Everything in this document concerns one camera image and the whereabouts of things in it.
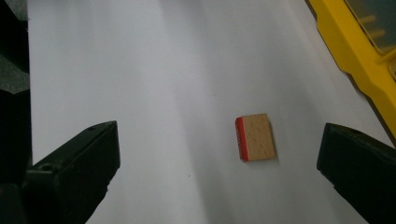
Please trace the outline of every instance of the red edge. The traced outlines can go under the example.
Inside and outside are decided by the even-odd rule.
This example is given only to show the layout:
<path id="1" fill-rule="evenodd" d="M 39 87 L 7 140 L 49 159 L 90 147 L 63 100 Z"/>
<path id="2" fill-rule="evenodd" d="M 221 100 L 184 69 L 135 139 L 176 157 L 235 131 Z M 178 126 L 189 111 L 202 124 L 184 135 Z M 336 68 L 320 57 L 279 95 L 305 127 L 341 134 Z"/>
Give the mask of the red edge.
<path id="1" fill-rule="evenodd" d="M 239 157 L 242 161 L 248 161 L 247 139 L 245 137 L 243 118 L 235 120 L 236 137 L 238 139 Z"/>

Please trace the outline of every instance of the yellow plastic container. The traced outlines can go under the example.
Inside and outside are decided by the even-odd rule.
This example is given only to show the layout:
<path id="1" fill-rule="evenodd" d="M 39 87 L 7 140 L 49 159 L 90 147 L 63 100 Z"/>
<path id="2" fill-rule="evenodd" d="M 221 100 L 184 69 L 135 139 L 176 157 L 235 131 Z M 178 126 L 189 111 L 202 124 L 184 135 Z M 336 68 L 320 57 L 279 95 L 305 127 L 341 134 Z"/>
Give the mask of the yellow plastic container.
<path id="1" fill-rule="evenodd" d="M 345 0 L 350 11 L 380 53 L 396 49 L 395 0 Z"/>
<path id="2" fill-rule="evenodd" d="M 309 2 L 317 14 L 318 30 L 339 68 L 372 99 L 396 138 L 396 49 L 376 50 L 344 0 Z"/>

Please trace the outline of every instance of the wood grain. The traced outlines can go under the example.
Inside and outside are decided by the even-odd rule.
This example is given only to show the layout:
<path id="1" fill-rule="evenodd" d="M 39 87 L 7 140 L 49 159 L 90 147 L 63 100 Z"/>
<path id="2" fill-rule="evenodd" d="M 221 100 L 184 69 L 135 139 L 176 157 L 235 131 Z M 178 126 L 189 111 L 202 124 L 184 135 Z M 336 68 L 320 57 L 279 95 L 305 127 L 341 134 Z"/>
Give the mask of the wood grain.
<path id="1" fill-rule="evenodd" d="M 247 154 L 250 161 L 268 160 L 275 157 L 273 137 L 266 114 L 244 116 Z"/>

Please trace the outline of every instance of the wooden block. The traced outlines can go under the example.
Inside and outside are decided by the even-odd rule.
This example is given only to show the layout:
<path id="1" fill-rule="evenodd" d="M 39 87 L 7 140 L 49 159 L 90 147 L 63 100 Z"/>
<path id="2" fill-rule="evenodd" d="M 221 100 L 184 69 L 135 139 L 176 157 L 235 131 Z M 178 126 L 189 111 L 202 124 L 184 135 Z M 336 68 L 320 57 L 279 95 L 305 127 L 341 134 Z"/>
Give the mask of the wooden block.
<path id="1" fill-rule="evenodd" d="M 242 161 L 268 160 L 275 157 L 273 137 L 266 114 L 237 118 L 235 127 Z"/>

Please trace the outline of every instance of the white surface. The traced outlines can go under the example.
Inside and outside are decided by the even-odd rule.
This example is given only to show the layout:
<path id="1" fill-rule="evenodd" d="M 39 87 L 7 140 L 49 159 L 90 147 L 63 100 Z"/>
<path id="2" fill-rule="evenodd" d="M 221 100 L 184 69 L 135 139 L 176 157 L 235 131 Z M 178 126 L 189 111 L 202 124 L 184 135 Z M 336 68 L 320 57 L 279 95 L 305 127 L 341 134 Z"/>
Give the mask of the white surface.
<path id="1" fill-rule="evenodd" d="M 89 223 L 365 223 L 316 169 L 325 122 L 390 145 L 304 1 L 29 1 L 34 160 L 117 120 L 121 168 Z M 277 159 L 242 163 L 268 113 Z"/>

